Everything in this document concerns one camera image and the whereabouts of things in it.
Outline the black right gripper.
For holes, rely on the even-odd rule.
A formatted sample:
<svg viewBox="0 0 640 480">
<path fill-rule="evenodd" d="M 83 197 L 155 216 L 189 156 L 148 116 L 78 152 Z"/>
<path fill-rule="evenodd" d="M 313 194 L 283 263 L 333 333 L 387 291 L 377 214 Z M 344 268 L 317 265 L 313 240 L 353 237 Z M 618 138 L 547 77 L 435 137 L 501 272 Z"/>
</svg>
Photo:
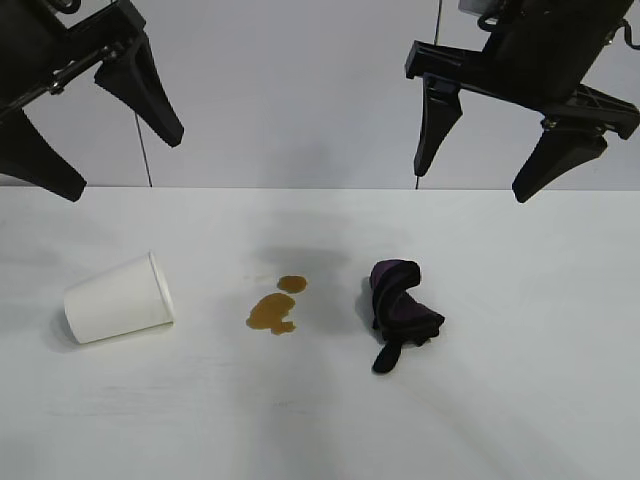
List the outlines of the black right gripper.
<svg viewBox="0 0 640 480">
<path fill-rule="evenodd" d="M 490 34 L 480 51 L 414 42 L 405 62 L 407 78 L 423 77 L 414 173 L 427 173 L 461 118 L 460 88 L 628 139 L 639 125 L 638 109 L 582 80 L 630 7 L 628 1 L 502 1 L 489 12 L 495 23 L 478 20 Z M 596 130 L 545 131 L 512 183 L 516 200 L 525 203 L 607 146 Z"/>
</svg>

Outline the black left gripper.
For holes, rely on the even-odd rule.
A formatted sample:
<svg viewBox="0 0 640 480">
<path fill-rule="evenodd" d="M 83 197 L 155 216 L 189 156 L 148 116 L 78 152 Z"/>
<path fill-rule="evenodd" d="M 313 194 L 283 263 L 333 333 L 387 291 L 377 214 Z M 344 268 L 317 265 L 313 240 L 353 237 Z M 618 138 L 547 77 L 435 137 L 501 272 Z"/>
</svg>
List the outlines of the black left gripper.
<svg viewBox="0 0 640 480">
<path fill-rule="evenodd" d="M 170 147 L 184 127 L 160 81 L 146 20 L 130 1 L 1 3 L 1 173 L 76 202 L 87 184 L 21 110 L 103 62 L 95 83 Z"/>
</svg>

